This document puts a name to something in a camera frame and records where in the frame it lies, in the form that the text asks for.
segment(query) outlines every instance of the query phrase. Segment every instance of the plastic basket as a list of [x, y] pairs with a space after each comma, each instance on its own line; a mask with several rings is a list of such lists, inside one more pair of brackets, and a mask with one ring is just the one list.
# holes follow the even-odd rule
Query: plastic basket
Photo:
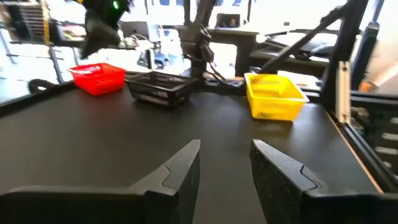
[[97, 63], [70, 68], [75, 85], [91, 95], [118, 91], [124, 86], [124, 69]]
[[288, 77], [247, 73], [244, 78], [253, 118], [293, 121], [308, 102], [307, 96]]
[[194, 78], [149, 72], [126, 79], [131, 96], [168, 108], [175, 108], [189, 100]]

